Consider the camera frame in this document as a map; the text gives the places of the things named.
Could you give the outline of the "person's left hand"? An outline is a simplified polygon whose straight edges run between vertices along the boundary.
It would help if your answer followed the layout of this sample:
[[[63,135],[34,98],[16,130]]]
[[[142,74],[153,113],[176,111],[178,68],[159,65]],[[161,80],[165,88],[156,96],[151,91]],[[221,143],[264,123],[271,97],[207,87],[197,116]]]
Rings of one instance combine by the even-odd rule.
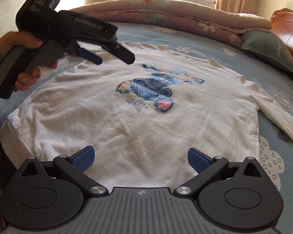
[[[8,52],[17,45],[29,49],[36,49],[42,45],[43,41],[34,37],[31,33],[19,31],[8,32],[0,38],[0,65]],[[15,87],[19,91],[27,91],[35,85],[40,74],[39,69],[35,68],[31,74],[20,73],[17,77]]]

